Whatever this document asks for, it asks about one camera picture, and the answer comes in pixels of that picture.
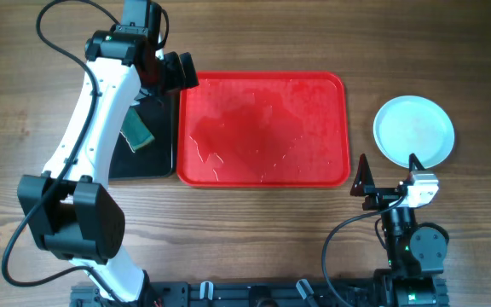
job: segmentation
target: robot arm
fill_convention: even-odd
[[[418,224],[414,213],[431,203],[439,181],[413,153],[408,171],[396,188],[377,188],[363,154],[350,191],[352,196],[365,196],[365,211],[382,211],[401,200],[395,209],[381,214],[390,269],[374,271],[376,297],[384,306],[447,306],[448,296],[440,295],[446,286],[436,275],[444,271],[448,232],[435,223]]]
[[[159,36],[162,15],[166,35]],[[147,273],[124,249],[124,214],[107,192],[113,150],[125,114],[140,89],[151,95],[173,95],[198,85],[189,54],[162,54],[168,17],[156,3],[125,0],[123,23],[98,31],[87,42],[87,66],[95,75],[98,100],[87,133],[69,171],[61,182],[70,152],[78,141],[92,101],[92,84],[85,75],[81,95],[66,133],[40,177],[23,176],[18,197],[24,213],[37,204],[47,187],[58,183],[55,198],[29,221],[38,248],[86,272],[108,300],[152,306],[155,293]],[[103,282],[112,294],[106,292]]]

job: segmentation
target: wood grain surface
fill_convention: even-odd
[[[47,48],[34,29],[43,0],[0,0],[0,262],[23,218],[16,187],[38,174],[60,141],[83,72]],[[100,1],[117,16],[122,1]],[[436,101],[457,134],[452,155],[435,168],[441,190],[419,221],[452,239],[445,274],[453,306],[491,305],[491,1],[176,0],[167,50],[189,51],[198,70],[328,70],[347,92],[352,173],[366,153],[380,186],[407,172],[373,140],[372,122],[390,98]],[[84,57],[93,31],[109,19],[81,3],[49,11],[46,36]],[[124,244],[154,281],[321,278],[321,247],[339,222],[361,213],[350,178],[331,189],[196,189],[175,176],[112,182],[127,218]],[[332,275],[367,277],[387,266],[374,218],[353,223],[329,251]],[[11,273],[33,280],[69,266],[20,237]],[[0,306],[67,306],[69,275],[22,289],[0,274]]]

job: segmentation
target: red tray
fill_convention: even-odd
[[[177,175],[195,187],[335,187],[349,176],[330,72],[199,72],[182,93]]]

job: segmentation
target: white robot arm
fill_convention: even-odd
[[[162,14],[166,34],[161,39]],[[198,85],[189,54],[163,56],[167,35],[168,16],[158,4],[125,0],[122,23],[110,31],[96,32],[87,42],[86,66],[95,80],[85,74],[71,121],[43,175],[23,176],[18,187],[20,204],[37,246],[68,260],[77,269],[86,269],[104,299],[137,306],[156,305],[156,295],[147,273],[121,246],[124,214],[107,192],[108,175],[125,115],[140,89],[152,95],[172,95]],[[93,81],[98,98],[88,122]],[[85,123],[88,128],[81,141]],[[65,166],[78,143],[71,166]],[[46,200],[44,196],[50,189],[53,194]],[[29,214],[34,207],[36,211]],[[7,265],[8,256],[3,258],[3,276],[19,286],[20,282],[8,276]]]

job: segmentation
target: white plate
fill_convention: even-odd
[[[403,167],[408,167],[412,153],[425,168],[438,165],[452,151],[455,138],[448,115],[420,96],[400,96],[386,102],[376,114],[373,132],[382,153]]]

